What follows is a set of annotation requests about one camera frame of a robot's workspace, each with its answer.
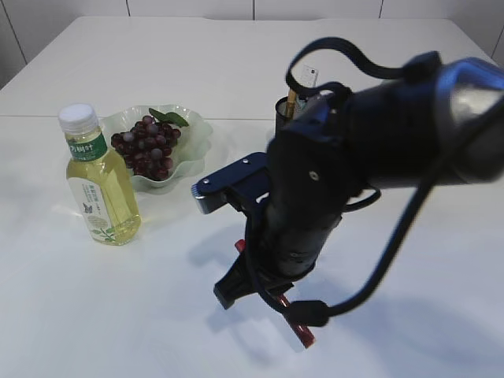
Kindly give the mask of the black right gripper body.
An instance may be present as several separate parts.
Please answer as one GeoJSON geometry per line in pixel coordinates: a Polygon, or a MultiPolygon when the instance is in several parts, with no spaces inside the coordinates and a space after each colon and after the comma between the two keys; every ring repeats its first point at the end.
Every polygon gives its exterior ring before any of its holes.
{"type": "Polygon", "coordinates": [[[343,194],[331,189],[283,193],[270,188],[258,197],[261,217],[252,254],[261,282],[300,280],[313,270],[342,219],[343,194]]]}

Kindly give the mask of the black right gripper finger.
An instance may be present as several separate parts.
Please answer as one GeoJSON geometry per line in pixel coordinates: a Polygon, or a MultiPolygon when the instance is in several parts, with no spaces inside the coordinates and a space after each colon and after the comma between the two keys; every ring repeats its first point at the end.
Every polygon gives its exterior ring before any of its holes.
{"type": "Polygon", "coordinates": [[[294,284],[289,281],[268,281],[264,282],[266,294],[271,298],[279,298],[292,289],[294,284]]]}
{"type": "Polygon", "coordinates": [[[224,309],[231,308],[237,299],[256,292],[247,271],[246,258],[242,255],[236,258],[232,267],[213,286],[213,293],[224,309]]]}

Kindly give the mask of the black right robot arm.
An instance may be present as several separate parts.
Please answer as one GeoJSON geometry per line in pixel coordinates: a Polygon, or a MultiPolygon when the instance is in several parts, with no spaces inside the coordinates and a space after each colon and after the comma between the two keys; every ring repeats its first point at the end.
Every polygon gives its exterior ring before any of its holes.
{"type": "Polygon", "coordinates": [[[319,50],[340,52],[380,85],[309,88],[288,72],[287,85],[309,105],[276,131],[265,152],[194,186],[246,217],[244,250],[213,289],[220,304],[229,308],[258,294],[290,322],[317,327],[375,292],[433,187],[487,183],[503,174],[503,71],[497,65],[477,57],[444,63],[430,51],[388,68],[336,37],[313,41],[299,57],[319,50]],[[385,189],[403,187],[414,195],[359,291],[332,306],[278,302],[314,269],[344,213],[370,206],[385,189]]]}

